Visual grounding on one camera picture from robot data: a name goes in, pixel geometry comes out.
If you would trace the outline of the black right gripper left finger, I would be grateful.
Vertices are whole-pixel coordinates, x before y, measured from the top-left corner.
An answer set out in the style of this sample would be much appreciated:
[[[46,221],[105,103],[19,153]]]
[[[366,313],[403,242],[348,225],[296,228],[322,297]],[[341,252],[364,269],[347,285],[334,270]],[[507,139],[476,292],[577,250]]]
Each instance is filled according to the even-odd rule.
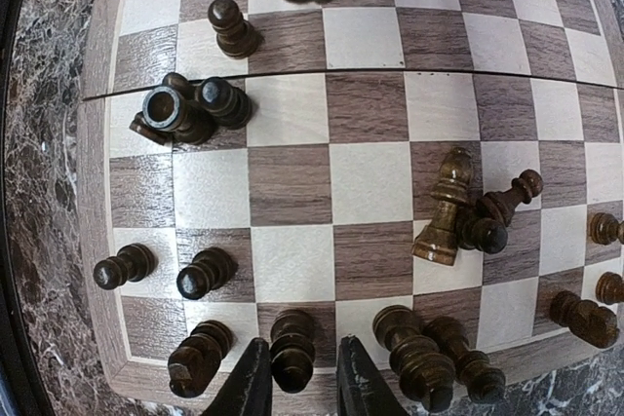
[[[204,416],[254,416],[272,413],[272,375],[268,343],[252,339]]]

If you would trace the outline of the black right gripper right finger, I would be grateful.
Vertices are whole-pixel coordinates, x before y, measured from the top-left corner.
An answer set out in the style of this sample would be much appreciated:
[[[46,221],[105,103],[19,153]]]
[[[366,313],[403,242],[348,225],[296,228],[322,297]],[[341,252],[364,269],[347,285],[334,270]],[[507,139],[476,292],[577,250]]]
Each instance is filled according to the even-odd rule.
[[[343,337],[338,347],[337,414],[408,415],[355,335]]]

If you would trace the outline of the dark chess queen piece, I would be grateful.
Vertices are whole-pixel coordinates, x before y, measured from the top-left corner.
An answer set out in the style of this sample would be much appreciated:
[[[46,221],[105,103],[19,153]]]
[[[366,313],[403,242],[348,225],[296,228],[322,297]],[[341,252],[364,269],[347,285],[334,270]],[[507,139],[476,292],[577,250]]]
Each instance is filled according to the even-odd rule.
[[[454,363],[424,335],[417,313],[403,305],[387,306],[374,317],[372,331],[378,344],[390,352],[390,367],[403,395],[427,411],[447,410],[453,397]]]

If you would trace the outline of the dark chess king piece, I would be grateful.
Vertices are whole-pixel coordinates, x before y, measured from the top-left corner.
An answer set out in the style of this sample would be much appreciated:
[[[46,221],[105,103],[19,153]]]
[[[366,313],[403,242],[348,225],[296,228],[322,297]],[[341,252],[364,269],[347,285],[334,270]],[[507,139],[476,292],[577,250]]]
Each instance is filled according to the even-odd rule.
[[[430,192],[437,202],[429,224],[415,237],[411,253],[415,257],[445,266],[453,266],[458,251],[455,222],[458,210],[469,202],[473,176],[470,152],[452,147],[445,156],[438,180]]]

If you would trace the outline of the dark chess pawn corner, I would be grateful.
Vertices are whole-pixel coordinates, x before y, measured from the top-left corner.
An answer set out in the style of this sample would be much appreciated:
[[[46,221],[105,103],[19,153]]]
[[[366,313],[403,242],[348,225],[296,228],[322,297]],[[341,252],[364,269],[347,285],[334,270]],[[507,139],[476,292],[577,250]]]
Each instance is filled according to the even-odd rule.
[[[614,215],[598,212],[590,220],[589,235],[595,244],[608,246],[619,242],[623,245],[623,226],[624,222],[619,221]]]

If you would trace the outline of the dark chess bishop piece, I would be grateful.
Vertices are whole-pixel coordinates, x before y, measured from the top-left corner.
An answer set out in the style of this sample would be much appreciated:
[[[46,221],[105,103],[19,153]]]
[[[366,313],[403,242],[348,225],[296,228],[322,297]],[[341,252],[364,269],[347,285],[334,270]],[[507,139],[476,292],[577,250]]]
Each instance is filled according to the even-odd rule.
[[[456,380],[466,387],[476,404],[496,404],[506,389],[504,372],[490,363],[488,355],[472,349],[464,325],[455,318],[442,316],[428,322],[423,332],[433,339],[441,352],[451,358]]]

